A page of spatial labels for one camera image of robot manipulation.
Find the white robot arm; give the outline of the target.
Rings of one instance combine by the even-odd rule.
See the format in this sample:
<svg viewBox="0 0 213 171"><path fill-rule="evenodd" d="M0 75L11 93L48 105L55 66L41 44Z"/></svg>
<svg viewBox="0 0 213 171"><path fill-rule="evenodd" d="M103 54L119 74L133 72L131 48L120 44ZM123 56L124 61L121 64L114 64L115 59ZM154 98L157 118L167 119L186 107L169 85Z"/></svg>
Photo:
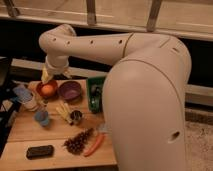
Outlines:
<svg viewBox="0 0 213 171"><path fill-rule="evenodd" d="M39 45L51 75L63 73L71 56L112 67L102 104L119 171L186 171L191 56L183 42L151 33L77 36L63 24L41 34Z"/></svg>

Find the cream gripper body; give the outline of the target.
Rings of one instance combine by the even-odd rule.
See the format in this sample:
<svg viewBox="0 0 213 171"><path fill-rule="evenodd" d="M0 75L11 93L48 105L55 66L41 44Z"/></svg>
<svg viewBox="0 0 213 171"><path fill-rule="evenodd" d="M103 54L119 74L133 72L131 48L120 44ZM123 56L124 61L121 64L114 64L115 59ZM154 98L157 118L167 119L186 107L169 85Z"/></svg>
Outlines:
<svg viewBox="0 0 213 171"><path fill-rule="evenodd" d="M53 76L62 74L69 67L68 57L47 55L44 67L46 67Z"/></svg>

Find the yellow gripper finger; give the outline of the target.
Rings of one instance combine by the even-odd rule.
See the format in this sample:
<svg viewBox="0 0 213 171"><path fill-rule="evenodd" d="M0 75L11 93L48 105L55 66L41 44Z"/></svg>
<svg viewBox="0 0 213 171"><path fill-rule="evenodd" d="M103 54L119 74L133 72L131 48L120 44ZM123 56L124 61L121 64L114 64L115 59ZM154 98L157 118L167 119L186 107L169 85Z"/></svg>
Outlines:
<svg viewBox="0 0 213 171"><path fill-rule="evenodd" d="M41 82L43 84L47 84L52 78L53 78L53 75L48 71L48 69L46 67L43 67L42 75L41 75Z"/></svg>

